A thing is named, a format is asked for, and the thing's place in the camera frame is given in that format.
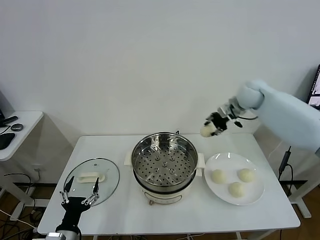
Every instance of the white table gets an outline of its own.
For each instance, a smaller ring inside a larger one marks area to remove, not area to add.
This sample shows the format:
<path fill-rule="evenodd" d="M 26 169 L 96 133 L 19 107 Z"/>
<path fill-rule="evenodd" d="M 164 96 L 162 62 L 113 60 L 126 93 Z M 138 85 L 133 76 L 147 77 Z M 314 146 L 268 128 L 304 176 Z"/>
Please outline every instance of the white table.
<path fill-rule="evenodd" d="M 252 233 L 250 239 L 262 239 L 276 229 L 296 228 L 300 221 L 280 186 L 255 138 L 249 133 L 223 133 L 203 138 L 185 135 L 199 153 L 209 157 L 220 152 L 240 154 L 257 165 L 265 182 L 265 192 L 255 204 L 236 206 L 215 196 L 203 177 L 195 177 L 188 196 L 170 205 L 154 204 L 140 190 L 132 169 L 124 166 L 126 153 L 144 136 L 83 136 L 61 175 L 38 231 L 54 232 L 65 214 L 59 191 L 70 171 L 92 158 L 114 161 L 120 181 L 114 194 L 105 202 L 82 214 L 79 228 L 83 235 L 152 235 L 181 233 Z"/>
<path fill-rule="evenodd" d="M 8 161 L 18 150 L 20 145 L 24 142 L 24 140 L 27 138 L 27 136 L 30 134 L 30 132 L 35 128 L 35 126 L 38 124 L 40 119 L 43 117 L 42 111 L 15 111 L 15 112 L 5 112 L 4 113 L 6 118 L 9 118 L 11 116 L 17 116 L 18 120 L 8 123 L 8 125 L 13 124 L 22 124 L 23 129 L 18 132 L 13 132 L 9 128 L 5 133 L 15 133 L 15 137 L 10 143 L 10 145 L 0 150 L 0 163 L 4 161 Z M 17 187 L 13 182 L 11 182 L 7 177 L 5 177 L 3 172 L 0 172 L 0 187 L 2 187 L 2 190 L 0 192 L 0 198 L 4 194 L 5 191 L 8 191 L 12 195 L 14 195 L 17 199 L 20 200 L 20 203 L 15 208 L 12 217 L 10 220 L 14 221 L 16 218 L 19 217 L 21 211 L 23 210 L 24 206 L 33 206 L 34 201 L 35 205 L 37 207 L 46 207 L 48 204 L 48 201 L 46 199 L 32 199 L 30 195 L 34 191 L 34 187 L 30 187 L 28 194 L 23 192 L 19 187 Z"/>

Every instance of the dough ball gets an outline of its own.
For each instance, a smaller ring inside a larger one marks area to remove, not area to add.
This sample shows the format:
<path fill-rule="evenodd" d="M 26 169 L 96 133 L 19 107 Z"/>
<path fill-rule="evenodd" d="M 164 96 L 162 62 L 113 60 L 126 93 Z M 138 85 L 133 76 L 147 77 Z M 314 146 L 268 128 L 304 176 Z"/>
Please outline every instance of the dough ball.
<path fill-rule="evenodd" d="M 212 181 L 216 184 L 225 184 L 227 182 L 227 176 L 221 169 L 212 171 Z"/>
<path fill-rule="evenodd" d="M 210 122 L 208 125 L 203 126 L 200 129 L 200 135 L 204 138 L 211 137 L 211 134 L 214 133 L 216 130 L 217 129 L 215 125 L 212 122 Z"/>
<path fill-rule="evenodd" d="M 244 184 L 240 182 L 231 183 L 228 190 L 234 198 L 241 198 L 245 195 Z"/>
<path fill-rule="evenodd" d="M 255 172 L 251 169 L 244 168 L 238 171 L 238 177 L 242 182 L 250 183 L 255 180 Z"/>

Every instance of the glass lid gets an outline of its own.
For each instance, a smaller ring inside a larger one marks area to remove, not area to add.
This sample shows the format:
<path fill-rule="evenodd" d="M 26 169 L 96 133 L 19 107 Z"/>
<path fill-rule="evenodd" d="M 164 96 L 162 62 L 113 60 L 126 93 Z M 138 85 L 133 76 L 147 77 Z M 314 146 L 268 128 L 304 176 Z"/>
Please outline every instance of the glass lid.
<path fill-rule="evenodd" d="M 97 178 L 99 178 L 99 199 L 92 204 L 92 207 L 107 200 L 116 190 L 120 180 L 117 165 L 105 158 L 89 159 L 76 166 L 66 178 L 64 187 L 73 176 L 68 197 L 89 197 L 93 193 Z"/>

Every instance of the cooker handle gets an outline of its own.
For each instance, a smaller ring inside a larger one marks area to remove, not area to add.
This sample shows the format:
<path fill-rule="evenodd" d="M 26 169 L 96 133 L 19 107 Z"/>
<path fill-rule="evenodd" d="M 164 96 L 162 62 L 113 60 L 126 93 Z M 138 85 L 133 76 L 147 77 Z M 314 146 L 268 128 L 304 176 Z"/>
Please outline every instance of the cooker handle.
<path fill-rule="evenodd" d="M 131 155 L 132 155 L 132 152 L 131 151 L 128 151 L 125 155 L 125 160 L 124 160 L 124 165 L 125 166 L 130 166 L 132 167 L 132 163 L 131 163 Z"/>
<path fill-rule="evenodd" d="M 198 163 L 196 165 L 196 176 L 202 177 L 202 169 L 206 167 L 205 156 L 203 153 L 198 153 Z"/>

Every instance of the computer mouse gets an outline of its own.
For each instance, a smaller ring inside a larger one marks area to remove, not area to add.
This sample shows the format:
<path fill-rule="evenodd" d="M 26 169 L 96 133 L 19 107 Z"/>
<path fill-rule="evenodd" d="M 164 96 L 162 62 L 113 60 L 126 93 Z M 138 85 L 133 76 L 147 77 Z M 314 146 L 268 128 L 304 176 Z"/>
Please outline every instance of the computer mouse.
<path fill-rule="evenodd" d="M 10 129 L 14 132 L 20 132 L 22 129 L 24 129 L 24 126 L 20 123 L 13 124 Z"/>

